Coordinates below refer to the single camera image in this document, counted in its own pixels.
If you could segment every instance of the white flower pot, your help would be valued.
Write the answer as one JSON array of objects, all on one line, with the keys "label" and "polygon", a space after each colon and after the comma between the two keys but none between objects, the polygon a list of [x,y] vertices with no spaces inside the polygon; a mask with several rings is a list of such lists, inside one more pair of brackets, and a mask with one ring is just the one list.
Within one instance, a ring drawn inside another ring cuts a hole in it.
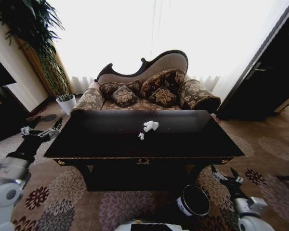
[{"label": "white flower pot", "polygon": [[56,99],[57,103],[60,105],[60,107],[63,109],[63,111],[69,115],[71,110],[75,107],[76,105],[76,99],[75,99],[75,96],[73,95],[73,98],[68,100],[68,101],[63,101],[63,102],[60,102],[58,100],[58,98]]}]

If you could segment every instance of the curtain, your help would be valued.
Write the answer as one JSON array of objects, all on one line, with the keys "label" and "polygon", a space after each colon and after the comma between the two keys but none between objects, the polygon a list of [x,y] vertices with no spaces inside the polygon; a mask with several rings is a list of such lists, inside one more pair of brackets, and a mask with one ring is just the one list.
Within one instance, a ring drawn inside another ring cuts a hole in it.
[{"label": "curtain", "polygon": [[132,74],[140,59],[178,49],[188,75],[222,100],[231,90],[289,0],[48,0],[65,31],[56,47],[75,92],[83,92],[109,63]]}]

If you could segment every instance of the coffee table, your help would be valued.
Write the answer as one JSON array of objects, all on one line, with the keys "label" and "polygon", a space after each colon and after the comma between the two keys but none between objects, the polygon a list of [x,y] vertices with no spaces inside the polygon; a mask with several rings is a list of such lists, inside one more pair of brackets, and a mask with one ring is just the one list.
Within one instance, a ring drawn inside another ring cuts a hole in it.
[{"label": "coffee table", "polygon": [[[146,133],[150,120],[159,127]],[[98,110],[76,111],[44,157],[76,167],[89,191],[117,191],[178,189],[206,166],[243,155],[205,110]]]}]

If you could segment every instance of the sofa armrest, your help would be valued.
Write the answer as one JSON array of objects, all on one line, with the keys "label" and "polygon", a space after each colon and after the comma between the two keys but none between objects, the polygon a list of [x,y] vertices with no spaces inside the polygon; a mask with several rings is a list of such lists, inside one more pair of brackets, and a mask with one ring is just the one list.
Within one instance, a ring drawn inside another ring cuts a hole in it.
[{"label": "sofa armrest", "polygon": [[214,96],[196,79],[184,82],[178,91],[179,104],[184,110],[207,110],[213,113],[221,104],[221,99]]},{"label": "sofa armrest", "polygon": [[76,106],[72,109],[71,115],[75,111],[100,110],[104,102],[105,99],[100,90],[96,88],[88,88],[78,100]]}]

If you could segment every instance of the carpet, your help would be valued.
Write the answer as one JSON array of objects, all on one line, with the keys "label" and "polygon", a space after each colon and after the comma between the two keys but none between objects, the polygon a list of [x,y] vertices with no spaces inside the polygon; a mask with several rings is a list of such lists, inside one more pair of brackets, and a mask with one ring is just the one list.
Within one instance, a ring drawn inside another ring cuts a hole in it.
[{"label": "carpet", "polygon": [[[69,119],[51,102],[38,114],[42,117],[36,129],[53,126],[56,119],[46,117],[50,114],[62,116],[63,124]],[[216,166],[217,170],[231,176],[230,167],[234,168],[244,178],[242,191],[268,203],[263,220],[277,231],[289,231],[289,181],[276,178],[289,175],[289,107],[263,122],[222,121],[213,116],[245,153],[244,157]],[[0,160],[21,142],[20,134],[0,141]],[[180,216],[170,192],[88,192],[75,168],[60,167],[42,157],[50,144],[39,148],[36,161],[30,166],[31,180],[13,211],[15,230],[111,231],[131,218],[164,218],[175,223]],[[209,167],[201,172],[197,184],[207,192],[211,210],[204,217],[185,218],[190,230],[237,231],[229,192],[212,177]]]}]

